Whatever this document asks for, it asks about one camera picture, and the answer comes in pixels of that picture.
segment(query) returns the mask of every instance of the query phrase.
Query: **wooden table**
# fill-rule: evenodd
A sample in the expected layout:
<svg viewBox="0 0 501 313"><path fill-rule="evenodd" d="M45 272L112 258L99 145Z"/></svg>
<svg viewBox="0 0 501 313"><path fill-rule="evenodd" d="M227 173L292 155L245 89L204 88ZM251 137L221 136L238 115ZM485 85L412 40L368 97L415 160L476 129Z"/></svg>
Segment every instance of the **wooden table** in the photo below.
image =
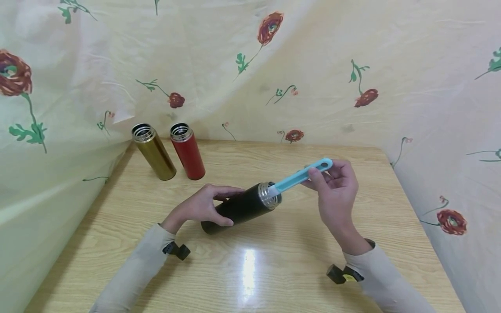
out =
<svg viewBox="0 0 501 313"><path fill-rule="evenodd" d="M26 312L87 312L142 238L206 183L248 188L279 181L323 158L352 162L360 191L354 221L376 241L437 312L464 312L385 155L374 148L200 141L207 174L186 178L170 142L177 175L155 177L128 149ZM187 222L176 238L191 254L172 256L141 296L137 312L378 312L352 282L334 284L330 264L341 250L322 224L317 196L296 186L274 212L215 236Z"/></svg>

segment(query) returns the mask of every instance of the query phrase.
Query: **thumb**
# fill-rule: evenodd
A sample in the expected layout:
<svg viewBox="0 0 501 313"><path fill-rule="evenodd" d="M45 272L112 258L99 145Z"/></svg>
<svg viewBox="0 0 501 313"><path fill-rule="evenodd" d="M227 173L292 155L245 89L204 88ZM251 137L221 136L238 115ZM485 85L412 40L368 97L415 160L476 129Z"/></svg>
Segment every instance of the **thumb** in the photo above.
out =
<svg viewBox="0 0 501 313"><path fill-rule="evenodd" d="M216 223L219 226L233 226L233 221L227 217L224 217L222 215L219 215L218 213L214 212L214 215L212 216L211 219L212 222Z"/></svg>
<svg viewBox="0 0 501 313"><path fill-rule="evenodd" d="M330 190L329 185L327 185L324 176L317 168L315 167L310 168L308 170L308 176L310 177L313 186L318 191L318 194Z"/></svg>

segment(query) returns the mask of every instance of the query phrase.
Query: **vacuum flask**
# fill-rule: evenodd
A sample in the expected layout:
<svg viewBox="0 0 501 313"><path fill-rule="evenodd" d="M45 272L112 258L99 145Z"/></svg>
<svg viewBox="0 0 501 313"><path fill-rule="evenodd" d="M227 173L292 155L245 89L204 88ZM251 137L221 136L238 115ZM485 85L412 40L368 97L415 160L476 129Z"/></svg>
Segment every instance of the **vacuum flask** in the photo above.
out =
<svg viewBox="0 0 501 313"><path fill-rule="evenodd" d="M169 180L176 175L176 168L153 127L146 123L137 124L132 128L132 138L160 180Z"/></svg>
<svg viewBox="0 0 501 313"><path fill-rule="evenodd" d="M233 225L247 222L258 216L273 211L281 202L282 195L271 196L268 187L272 182L259 183L243 193L228 199L216 207L216 211L233 221ZM202 229L209 235L219 233L229 227L219 226L216 223L202 222Z"/></svg>
<svg viewBox="0 0 501 313"><path fill-rule="evenodd" d="M200 156L195 134L188 124L174 124L170 128L170 140L181 160L186 176L191 180L202 178L205 175L202 156Z"/></svg>

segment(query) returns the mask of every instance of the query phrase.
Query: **wall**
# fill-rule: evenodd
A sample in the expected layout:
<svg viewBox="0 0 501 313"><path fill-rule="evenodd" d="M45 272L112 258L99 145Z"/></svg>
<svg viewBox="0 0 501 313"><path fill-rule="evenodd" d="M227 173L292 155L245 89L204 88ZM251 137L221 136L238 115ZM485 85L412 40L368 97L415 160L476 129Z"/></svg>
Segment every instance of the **wall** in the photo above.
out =
<svg viewBox="0 0 501 313"><path fill-rule="evenodd" d="M20 309L29 301L134 123L167 135L173 122L186 121L200 138L380 147L466 310L497 311L500 6L5 5L0 248L9 255L0 257L0 277L8 278L0 279L0 302Z"/></svg>

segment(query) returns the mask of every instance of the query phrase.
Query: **blue brush handle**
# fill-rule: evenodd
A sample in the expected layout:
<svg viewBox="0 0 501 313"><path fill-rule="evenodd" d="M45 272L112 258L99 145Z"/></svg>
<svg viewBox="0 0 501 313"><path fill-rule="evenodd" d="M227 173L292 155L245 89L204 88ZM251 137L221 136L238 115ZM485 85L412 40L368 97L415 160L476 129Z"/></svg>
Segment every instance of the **blue brush handle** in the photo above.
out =
<svg viewBox="0 0 501 313"><path fill-rule="evenodd" d="M332 167L332 160L328 158L318 160L312 165L305 167L301 171L287 177L286 179L279 181L274 185L274 187L278 190L279 193L282 193L287 189L296 186L297 184L301 184L302 182L308 179L308 169L311 167L316 167L318 168L319 171L325 172L326 170Z"/></svg>

